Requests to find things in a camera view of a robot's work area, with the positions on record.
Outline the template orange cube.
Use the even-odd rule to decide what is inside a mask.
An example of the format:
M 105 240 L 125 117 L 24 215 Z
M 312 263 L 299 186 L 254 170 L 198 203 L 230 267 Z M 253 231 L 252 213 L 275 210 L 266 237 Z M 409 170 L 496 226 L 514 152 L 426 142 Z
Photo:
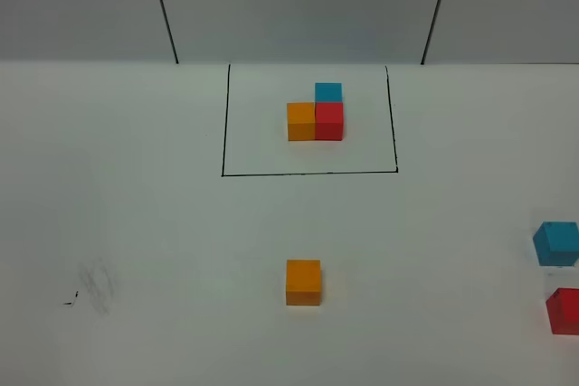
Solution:
M 289 141 L 313 141 L 316 135 L 314 102 L 287 104 L 287 133 Z

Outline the template red cube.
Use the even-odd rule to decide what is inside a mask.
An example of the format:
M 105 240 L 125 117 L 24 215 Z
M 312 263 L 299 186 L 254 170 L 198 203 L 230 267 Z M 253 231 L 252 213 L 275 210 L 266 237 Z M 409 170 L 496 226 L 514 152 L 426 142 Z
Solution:
M 318 141 L 341 141 L 344 137 L 344 104 L 319 102 L 316 104 L 316 131 Z

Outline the template blue cube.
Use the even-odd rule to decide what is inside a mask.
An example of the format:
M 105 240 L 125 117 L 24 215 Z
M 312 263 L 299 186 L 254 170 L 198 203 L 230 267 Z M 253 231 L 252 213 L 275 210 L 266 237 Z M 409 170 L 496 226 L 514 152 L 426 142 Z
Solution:
M 343 89 L 341 83 L 322 83 L 315 84 L 315 102 L 342 102 Z

